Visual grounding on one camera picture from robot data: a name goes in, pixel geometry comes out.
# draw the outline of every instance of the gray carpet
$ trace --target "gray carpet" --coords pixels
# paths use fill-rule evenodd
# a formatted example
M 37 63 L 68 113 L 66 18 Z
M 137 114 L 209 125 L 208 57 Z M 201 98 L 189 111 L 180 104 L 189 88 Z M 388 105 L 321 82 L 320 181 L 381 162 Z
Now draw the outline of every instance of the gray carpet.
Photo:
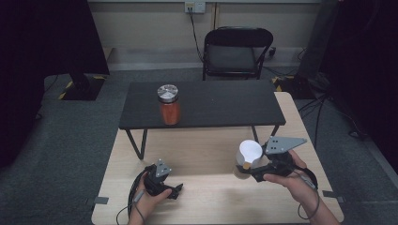
M 287 73 L 291 68 L 279 68 Z M 264 71 L 262 79 L 274 76 Z M 202 69 L 113 71 L 96 101 L 62 101 L 69 76 L 45 81 L 42 118 L 15 163 L 0 171 L 0 224 L 92 224 L 125 95 L 131 82 L 201 81 Z M 295 100 L 298 108 L 309 100 Z M 397 224 L 398 189 L 369 144 L 347 135 L 352 124 L 327 101 L 316 151 L 332 188 L 344 197 L 343 224 Z M 304 118 L 314 141 L 317 109 Z

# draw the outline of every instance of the person's left hand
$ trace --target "person's left hand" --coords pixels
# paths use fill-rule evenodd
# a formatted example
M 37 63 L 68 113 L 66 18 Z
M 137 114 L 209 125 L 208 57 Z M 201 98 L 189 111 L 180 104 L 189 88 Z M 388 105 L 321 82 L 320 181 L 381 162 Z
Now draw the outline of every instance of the person's left hand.
M 141 177 L 140 184 L 138 185 L 138 188 L 136 190 L 136 194 L 133 199 L 135 199 L 136 195 L 143 190 L 144 194 L 141 197 L 141 199 L 136 203 L 136 207 L 133 206 L 131 208 L 131 213 L 130 213 L 130 220 L 129 224 L 144 224 L 143 218 L 147 219 L 148 216 L 153 212 L 155 209 L 156 205 L 158 205 L 161 201 L 167 199 L 167 197 L 172 193 L 172 190 L 166 189 L 164 190 L 161 194 L 157 196 L 152 196 L 148 194 L 145 190 L 145 185 L 144 185 L 144 180 L 147 176 L 147 172 L 144 172 L 144 174 Z

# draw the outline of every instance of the chair backrest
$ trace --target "chair backrest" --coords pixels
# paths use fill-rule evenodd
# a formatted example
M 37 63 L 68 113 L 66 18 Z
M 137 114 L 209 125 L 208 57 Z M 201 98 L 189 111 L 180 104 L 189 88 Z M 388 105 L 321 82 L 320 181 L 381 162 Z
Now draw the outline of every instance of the chair backrest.
M 264 28 L 224 26 L 207 33 L 206 45 L 231 47 L 269 47 L 273 35 Z

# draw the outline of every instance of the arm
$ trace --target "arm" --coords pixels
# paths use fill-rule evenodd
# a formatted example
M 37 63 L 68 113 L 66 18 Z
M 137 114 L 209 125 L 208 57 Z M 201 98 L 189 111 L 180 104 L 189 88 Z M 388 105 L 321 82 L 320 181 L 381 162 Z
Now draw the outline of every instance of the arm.
M 290 150 L 289 153 L 290 155 L 292 155 L 292 158 L 294 159 L 296 165 L 300 166 L 301 168 L 307 167 L 306 163 L 299 158 L 295 151 Z M 319 207 L 316 210 L 316 213 L 313 217 L 310 218 L 311 224 L 340 224 L 336 217 L 330 212 L 328 207 L 322 201 L 322 199 L 319 198 L 318 193 L 307 184 L 305 184 L 305 182 L 295 172 L 292 172 L 287 177 L 273 174 L 265 174 L 264 179 L 268 180 L 269 182 L 280 184 L 286 187 L 290 191 L 293 199 L 301 204 L 308 217 L 313 215 L 319 201 Z
M 136 203 L 136 205 L 131 208 L 128 225 L 144 225 L 145 220 L 153 212 L 156 205 L 158 205 L 161 201 L 165 200 L 172 193 L 171 189 L 166 189 L 157 196 L 151 196 L 145 191 L 144 180 L 146 176 L 147 172 L 145 172 L 141 177 L 140 184 L 136 191 L 136 195 L 141 190 L 144 191 L 144 194 L 141 197 L 141 199 L 138 201 L 138 203 Z

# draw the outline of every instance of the jar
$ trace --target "jar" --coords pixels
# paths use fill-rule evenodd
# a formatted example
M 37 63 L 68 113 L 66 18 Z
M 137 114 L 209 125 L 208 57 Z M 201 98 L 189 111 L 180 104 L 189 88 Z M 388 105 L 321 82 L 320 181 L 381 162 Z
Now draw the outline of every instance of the jar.
M 179 122 L 181 109 L 178 102 L 178 89 L 172 84 L 158 88 L 158 100 L 161 105 L 161 118 L 165 125 L 175 125 Z

